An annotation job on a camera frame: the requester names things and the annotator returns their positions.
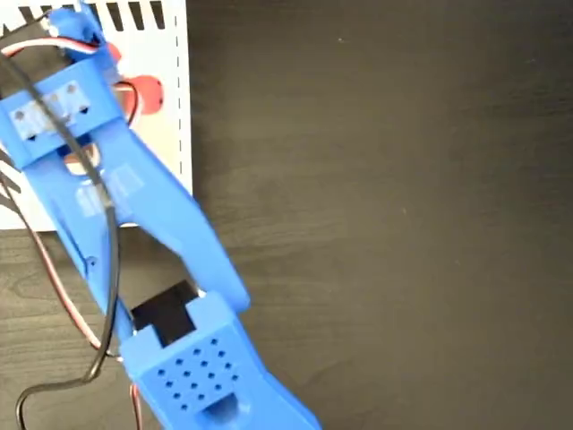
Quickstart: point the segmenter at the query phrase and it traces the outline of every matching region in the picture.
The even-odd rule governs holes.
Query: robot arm
[[[8,33],[0,48],[22,39],[58,37],[90,43],[36,47],[20,66],[76,138],[96,145],[97,169],[115,204],[118,225],[135,222],[178,254],[207,294],[184,282],[115,316],[124,367],[163,427],[173,430],[316,430],[312,413],[264,367],[238,314],[250,298],[196,201],[125,122],[112,91],[119,76],[89,8],[48,13]],[[30,181],[102,312],[107,309],[110,255],[98,190],[64,163],[62,136],[23,88],[0,77],[0,140]],[[160,195],[157,205],[151,196]]]

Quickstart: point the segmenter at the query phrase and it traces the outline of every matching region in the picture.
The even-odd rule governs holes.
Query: black rectangular opening
[[[165,18],[163,16],[163,5],[159,0],[153,0],[151,2],[151,11],[153,11],[153,16],[158,25],[158,29],[163,30],[165,28]]]
[[[143,25],[143,16],[141,16],[141,6],[140,2],[129,2],[130,10],[132,11],[133,21],[135,22],[135,28],[137,30],[145,30]]]
[[[185,305],[196,297],[196,292],[186,280],[175,284],[132,310],[135,329],[152,325],[163,348],[171,345],[195,331]]]

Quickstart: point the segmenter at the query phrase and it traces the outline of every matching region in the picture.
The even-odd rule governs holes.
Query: white paper
[[[75,4],[73,1],[11,0],[0,3],[0,36],[4,25],[9,30],[22,26],[24,12],[39,17],[48,6],[60,7]],[[191,107],[189,99],[189,54],[187,45],[187,20],[184,0],[141,0],[143,29],[136,28],[132,9],[133,1],[107,2],[92,0],[98,11],[107,41],[113,43],[122,55],[119,71],[125,78],[138,76],[158,78],[163,85],[163,105],[157,113],[144,115],[134,127],[141,139],[177,176],[181,183],[192,190],[191,161]],[[115,27],[108,4],[116,4],[124,29]],[[160,6],[164,29],[158,27],[152,5]],[[20,190],[13,190],[18,205],[32,227],[38,231],[53,230],[49,217],[31,191],[25,177],[0,161],[0,170]],[[23,228],[19,218],[2,205],[4,190],[0,191],[0,229]]]

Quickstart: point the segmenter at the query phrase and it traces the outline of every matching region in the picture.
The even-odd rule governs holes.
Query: blue 3d-printed part
[[[312,413],[267,372],[237,317],[250,298],[195,200],[124,120],[118,79],[89,8],[48,15],[61,36],[101,42],[37,83],[81,144],[96,143],[98,170],[119,225],[137,223],[178,254],[207,295],[185,310],[194,330],[163,346],[153,325],[135,332],[120,301],[115,333],[124,366],[161,424],[174,430],[315,430]],[[0,101],[0,140],[29,179],[103,312],[109,253],[103,209],[91,182],[64,164],[67,148],[26,91]]]

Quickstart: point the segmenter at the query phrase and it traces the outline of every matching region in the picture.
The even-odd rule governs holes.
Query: red object
[[[121,60],[122,53],[117,46],[113,43],[107,43],[107,45],[112,57],[116,61]],[[140,93],[141,99],[143,100],[143,108],[141,111],[143,115],[153,115],[161,110],[163,106],[163,85],[158,78],[149,75],[139,75],[132,78],[124,77],[123,81],[129,82]],[[132,112],[135,105],[135,95],[131,92],[123,93],[122,101],[124,110],[126,112]]]

